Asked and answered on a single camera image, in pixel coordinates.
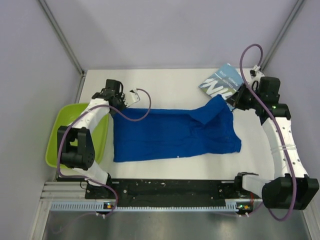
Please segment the aluminium frame rail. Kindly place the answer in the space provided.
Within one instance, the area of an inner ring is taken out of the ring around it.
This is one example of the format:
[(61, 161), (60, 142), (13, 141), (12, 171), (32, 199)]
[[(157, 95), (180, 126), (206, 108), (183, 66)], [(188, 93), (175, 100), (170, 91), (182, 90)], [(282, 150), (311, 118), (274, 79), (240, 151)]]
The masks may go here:
[[(252, 187), (243, 187), (241, 182), (233, 181), (237, 189), (248, 191), (261, 198), (261, 189), (255, 190)], [(41, 196), (42, 198), (62, 200), (119, 200), (115, 190), (110, 186), (101, 187), (78, 181), (47, 182), (43, 187)]]

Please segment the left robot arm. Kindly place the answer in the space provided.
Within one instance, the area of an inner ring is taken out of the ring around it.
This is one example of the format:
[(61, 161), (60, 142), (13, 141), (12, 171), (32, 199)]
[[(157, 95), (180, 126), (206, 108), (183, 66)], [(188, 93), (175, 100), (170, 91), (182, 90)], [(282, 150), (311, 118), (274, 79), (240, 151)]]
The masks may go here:
[(92, 133), (101, 120), (110, 112), (126, 108), (123, 84), (107, 79), (105, 87), (96, 92), (85, 110), (68, 126), (57, 130), (57, 171), (60, 176), (61, 165), (78, 173), (76, 178), (84, 178), (90, 185), (96, 186), (96, 192), (102, 198), (109, 198), (114, 191), (108, 183), (109, 174), (102, 170), (95, 160), (96, 153)]

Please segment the lime green plastic tray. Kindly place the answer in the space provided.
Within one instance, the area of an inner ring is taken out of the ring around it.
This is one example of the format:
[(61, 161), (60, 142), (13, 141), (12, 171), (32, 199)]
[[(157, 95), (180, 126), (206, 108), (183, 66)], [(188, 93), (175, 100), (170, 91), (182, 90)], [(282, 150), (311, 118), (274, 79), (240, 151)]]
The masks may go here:
[[(88, 106), (88, 103), (75, 103), (64, 106), (58, 113), (52, 131), (49, 137), (45, 161), (48, 166), (57, 168), (57, 131), (60, 126), (67, 126), (72, 123)], [(105, 145), (108, 135), (108, 125), (110, 120), (110, 114), (105, 115), (94, 129), (92, 136), (92, 142), (95, 150), (95, 161), (99, 164), (104, 155)]]

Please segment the light blue printed folded t-shirt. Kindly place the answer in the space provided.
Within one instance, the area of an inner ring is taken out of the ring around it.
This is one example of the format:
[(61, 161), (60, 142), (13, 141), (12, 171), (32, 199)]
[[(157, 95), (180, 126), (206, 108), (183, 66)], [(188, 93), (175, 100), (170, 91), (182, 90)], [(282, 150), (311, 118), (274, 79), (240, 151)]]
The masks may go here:
[(227, 100), (239, 90), (243, 83), (244, 80), (237, 69), (226, 63), (204, 80), (198, 88), (211, 98), (221, 95), (224, 100)]

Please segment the royal blue t-shirt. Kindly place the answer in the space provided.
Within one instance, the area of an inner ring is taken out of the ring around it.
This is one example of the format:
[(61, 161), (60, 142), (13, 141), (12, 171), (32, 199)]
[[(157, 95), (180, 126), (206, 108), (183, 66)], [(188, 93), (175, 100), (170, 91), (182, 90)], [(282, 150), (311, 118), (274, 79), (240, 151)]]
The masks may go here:
[(197, 109), (151, 109), (141, 121), (113, 117), (114, 162), (188, 158), (241, 151), (234, 117), (217, 95)]

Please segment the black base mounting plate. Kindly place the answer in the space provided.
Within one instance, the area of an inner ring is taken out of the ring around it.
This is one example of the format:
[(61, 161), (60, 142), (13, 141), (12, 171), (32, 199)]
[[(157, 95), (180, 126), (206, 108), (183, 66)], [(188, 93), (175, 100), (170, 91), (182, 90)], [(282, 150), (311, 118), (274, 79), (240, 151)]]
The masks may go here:
[(118, 207), (222, 207), (226, 200), (260, 197), (236, 188), (233, 180), (113, 178), (107, 185), (118, 196)]

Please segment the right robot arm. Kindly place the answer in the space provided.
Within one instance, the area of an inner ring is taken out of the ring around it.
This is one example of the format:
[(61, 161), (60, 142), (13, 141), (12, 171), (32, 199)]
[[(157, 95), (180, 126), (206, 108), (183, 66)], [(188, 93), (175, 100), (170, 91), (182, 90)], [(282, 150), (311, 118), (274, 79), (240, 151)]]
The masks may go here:
[(291, 113), (287, 104), (280, 103), (281, 82), (276, 77), (252, 78), (243, 84), (227, 103), (239, 110), (253, 109), (267, 136), (274, 164), (273, 179), (264, 179), (257, 173), (241, 172), (233, 185), (233, 192), (245, 198), (251, 192), (268, 209), (304, 210), (320, 188), (315, 178), (309, 177), (302, 165), (291, 129)]

